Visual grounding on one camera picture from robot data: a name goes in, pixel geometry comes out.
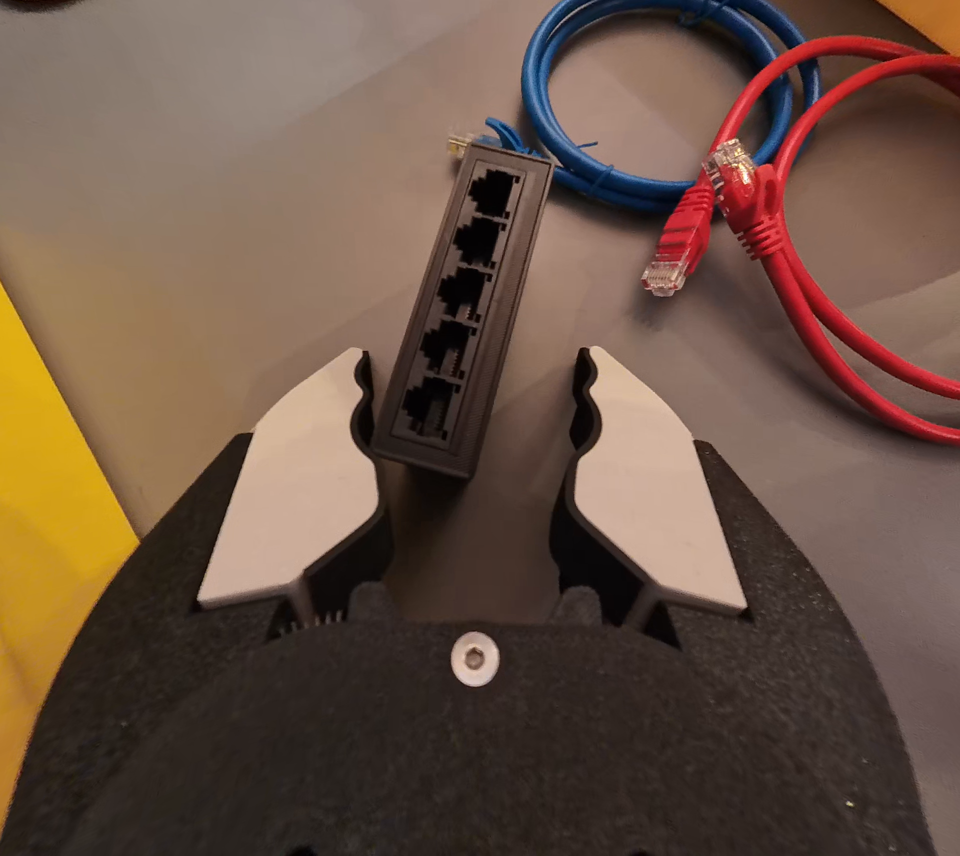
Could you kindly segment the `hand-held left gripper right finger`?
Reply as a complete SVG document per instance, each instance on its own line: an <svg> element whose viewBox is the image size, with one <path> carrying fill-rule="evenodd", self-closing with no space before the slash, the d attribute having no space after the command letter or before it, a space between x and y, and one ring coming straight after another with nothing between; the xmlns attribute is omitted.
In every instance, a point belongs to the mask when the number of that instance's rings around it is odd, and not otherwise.
<svg viewBox="0 0 960 856"><path fill-rule="evenodd" d="M600 346L573 372L573 453L549 530L561 593L586 587L603 614L658 604L748 609L694 438L671 407Z"/></svg>

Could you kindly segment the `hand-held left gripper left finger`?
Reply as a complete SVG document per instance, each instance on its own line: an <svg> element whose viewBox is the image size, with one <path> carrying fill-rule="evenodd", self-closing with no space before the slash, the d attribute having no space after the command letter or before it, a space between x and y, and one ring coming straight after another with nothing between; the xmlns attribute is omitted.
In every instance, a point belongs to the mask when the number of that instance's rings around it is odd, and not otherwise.
<svg viewBox="0 0 960 856"><path fill-rule="evenodd" d="M371 452L369 354L351 347L258 420L197 601L204 610L284 598L347 610L377 582L393 541Z"/></svg>

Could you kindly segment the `black ethernet port box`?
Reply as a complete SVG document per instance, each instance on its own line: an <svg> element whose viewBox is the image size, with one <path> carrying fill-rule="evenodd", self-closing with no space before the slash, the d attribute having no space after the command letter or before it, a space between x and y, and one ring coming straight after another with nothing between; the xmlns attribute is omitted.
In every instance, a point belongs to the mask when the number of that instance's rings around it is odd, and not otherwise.
<svg viewBox="0 0 960 856"><path fill-rule="evenodd" d="M465 149L376 420L379 457L474 477L554 170Z"/></svg>

